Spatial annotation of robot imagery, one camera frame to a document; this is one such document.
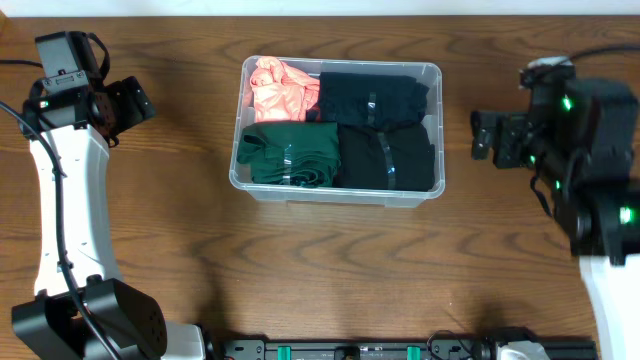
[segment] clear tape band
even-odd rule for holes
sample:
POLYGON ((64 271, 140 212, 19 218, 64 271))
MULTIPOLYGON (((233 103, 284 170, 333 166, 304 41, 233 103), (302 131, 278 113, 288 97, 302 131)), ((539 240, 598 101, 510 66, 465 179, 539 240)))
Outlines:
POLYGON ((367 125, 373 126, 373 122, 376 120, 376 93, 369 93, 369 102, 367 103, 367 111, 369 116, 367 117, 367 125))
POLYGON ((383 132, 378 132, 378 140, 380 141, 380 146, 382 146, 382 152, 384 153, 384 160, 387 164, 387 181, 388 181, 387 190, 395 190, 396 168, 393 165, 393 157, 391 157, 391 148, 389 147, 389 142, 387 142, 387 137, 384 135, 383 132))
POLYGON ((284 149, 284 174, 282 180, 284 185, 291 185, 291 144, 284 149))

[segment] dark cloth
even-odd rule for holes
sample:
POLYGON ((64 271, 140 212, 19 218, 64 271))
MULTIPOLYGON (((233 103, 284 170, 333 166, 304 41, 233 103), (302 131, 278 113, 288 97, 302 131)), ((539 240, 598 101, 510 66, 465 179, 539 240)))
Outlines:
POLYGON ((336 180, 339 187, 406 191, 433 188, 435 147, 421 124, 384 133, 367 127, 339 125, 338 138, 342 161, 336 180), (390 158, 385 157, 385 141, 390 158))
POLYGON ((307 121, 335 121, 341 125, 391 130, 422 121, 429 88, 410 76, 323 72, 319 111, 307 121))
POLYGON ((331 186, 340 166, 337 125, 261 122, 242 130, 237 160, 257 184, 331 186))

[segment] clear plastic container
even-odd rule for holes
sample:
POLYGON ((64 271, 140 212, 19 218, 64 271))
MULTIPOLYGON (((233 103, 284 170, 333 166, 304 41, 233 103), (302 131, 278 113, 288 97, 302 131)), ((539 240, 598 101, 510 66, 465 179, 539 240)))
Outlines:
POLYGON ((236 154, 242 129, 255 121, 253 92, 249 79, 256 69, 260 56, 251 56, 242 65, 240 79, 240 100, 233 138, 233 152, 229 179, 240 190, 248 191, 258 201, 319 201, 352 204, 376 204, 388 207, 416 207, 427 199, 435 199, 444 192, 444 139, 442 131, 442 72, 434 64, 417 62, 374 62, 354 60, 319 60, 279 58, 290 66, 298 68, 313 77, 321 72, 342 72, 372 75, 406 75, 416 78, 429 87, 427 111, 422 125, 429 133, 429 140, 435 145, 435 184, 430 191, 392 191, 343 188, 302 188, 286 185, 254 184, 251 181, 249 165, 238 164, 236 154))

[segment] pink cloth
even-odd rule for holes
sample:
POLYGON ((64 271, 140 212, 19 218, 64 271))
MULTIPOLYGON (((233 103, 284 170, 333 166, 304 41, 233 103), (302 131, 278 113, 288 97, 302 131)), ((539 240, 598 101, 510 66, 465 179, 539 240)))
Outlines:
POLYGON ((250 80, 256 122, 305 121, 307 110, 318 102, 320 81, 271 56, 256 65, 250 80))

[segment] folded shirt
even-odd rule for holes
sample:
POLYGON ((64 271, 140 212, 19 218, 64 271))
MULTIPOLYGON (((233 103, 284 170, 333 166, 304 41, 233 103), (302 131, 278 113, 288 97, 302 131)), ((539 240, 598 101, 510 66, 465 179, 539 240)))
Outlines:
POLYGON ((237 161, 256 184, 331 186, 340 166, 337 125, 262 122, 242 130, 237 161))
POLYGON ((323 72, 319 111, 307 113, 307 121, 392 130, 422 121, 428 92, 410 76, 323 72))
POLYGON ((378 132, 338 126, 341 167, 336 185, 354 189, 429 191, 435 147, 421 124, 378 132))
POLYGON ((256 66, 249 80, 256 122, 304 121, 307 110, 318 101, 318 79, 272 56, 261 57, 256 66))

